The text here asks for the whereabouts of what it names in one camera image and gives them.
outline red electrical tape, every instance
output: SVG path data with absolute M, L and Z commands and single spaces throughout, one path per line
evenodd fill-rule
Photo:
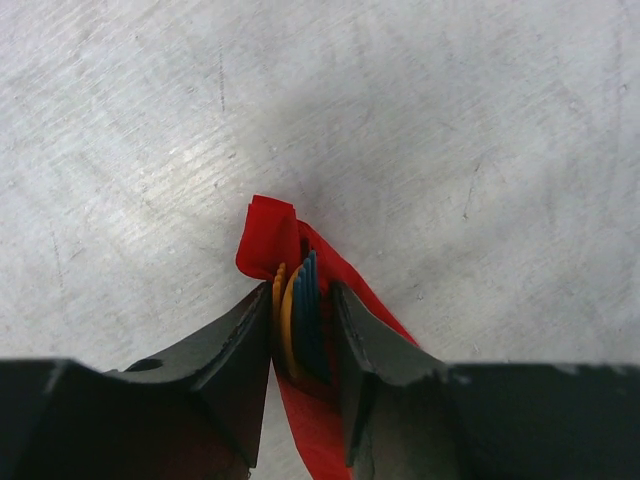
M 236 255 L 236 265 L 242 273 L 273 281 L 281 262 L 286 263 L 287 272 L 293 272 L 311 250 L 317 254 L 323 295 L 332 282 L 347 284 L 373 315 L 417 345 L 360 274 L 313 228 L 296 218 L 293 205 L 260 195 L 253 197 Z M 337 403 L 305 393 L 282 372 L 276 373 L 296 447 L 311 476 L 315 480 L 349 480 Z

